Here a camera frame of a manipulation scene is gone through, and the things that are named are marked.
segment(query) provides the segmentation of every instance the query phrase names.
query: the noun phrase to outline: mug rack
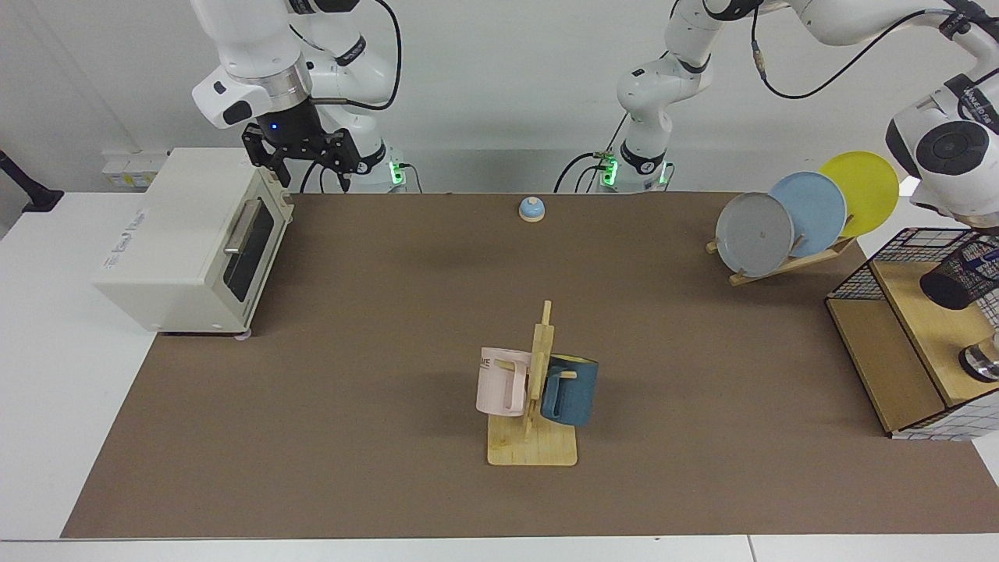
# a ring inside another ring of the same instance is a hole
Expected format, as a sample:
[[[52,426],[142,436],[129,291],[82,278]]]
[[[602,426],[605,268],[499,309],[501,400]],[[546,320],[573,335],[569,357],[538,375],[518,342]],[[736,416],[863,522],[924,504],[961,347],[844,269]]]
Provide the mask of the mug rack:
[[[551,301],[544,301],[541,321],[534,324],[523,415],[490,416],[487,458],[493,466],[574,466],[578,462],[575,427],[541,415],[541,395],[555,336],[550,320]],[[570,379],[575,373],[564,371],[559,376]]]

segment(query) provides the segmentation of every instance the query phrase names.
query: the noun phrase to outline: wall outlet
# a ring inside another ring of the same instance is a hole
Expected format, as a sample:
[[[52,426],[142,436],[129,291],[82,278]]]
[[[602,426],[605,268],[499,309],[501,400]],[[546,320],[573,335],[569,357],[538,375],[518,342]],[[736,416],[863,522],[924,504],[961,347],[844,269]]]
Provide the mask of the wall outlet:
[[[105,152],[104,177],[116,190],[145,191],[156,179],[169,152]]]

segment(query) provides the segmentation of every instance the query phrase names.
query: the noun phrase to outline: white table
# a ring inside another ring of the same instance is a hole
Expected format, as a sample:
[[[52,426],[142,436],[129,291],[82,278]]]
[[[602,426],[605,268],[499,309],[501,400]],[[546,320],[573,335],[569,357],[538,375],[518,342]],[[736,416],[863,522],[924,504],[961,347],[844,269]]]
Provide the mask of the white table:
[[[991,560],[999,535],[477,540],[58,541],[153,341],[89,284],[140,205],[67,194],[0,240],[0,561],[6,560]],[[904,206],[861,239],[955,223]],[[999,480],[999,436],[976,443]]]

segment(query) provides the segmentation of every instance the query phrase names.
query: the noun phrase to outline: pink mug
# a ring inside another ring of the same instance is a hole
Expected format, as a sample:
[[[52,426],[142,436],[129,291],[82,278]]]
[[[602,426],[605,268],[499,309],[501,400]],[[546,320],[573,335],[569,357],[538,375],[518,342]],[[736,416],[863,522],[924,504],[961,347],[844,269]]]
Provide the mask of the pink mug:
[[[522,416],[529,365],[529,352],[484,347],[479,361],[476,409],[494,416]]]

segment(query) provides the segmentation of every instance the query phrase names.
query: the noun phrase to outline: oven window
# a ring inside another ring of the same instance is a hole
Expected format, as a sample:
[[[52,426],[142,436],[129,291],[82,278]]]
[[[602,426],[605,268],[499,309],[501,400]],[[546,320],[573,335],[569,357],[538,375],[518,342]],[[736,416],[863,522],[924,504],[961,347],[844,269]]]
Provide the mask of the oven window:
[[[267,205],[262,205],[260,214],[257,215],[257,220],[250,230],[250,238],[247,239],[243,253],[229,258],[229,265],[226,266],[226,273],[222,279],[240,302],[247,300],[247,293],[250,292],[257,266],[264,257],[264,248],[267,247],[267,241],[271,238],[273,230],[274,216],[271,215]]]

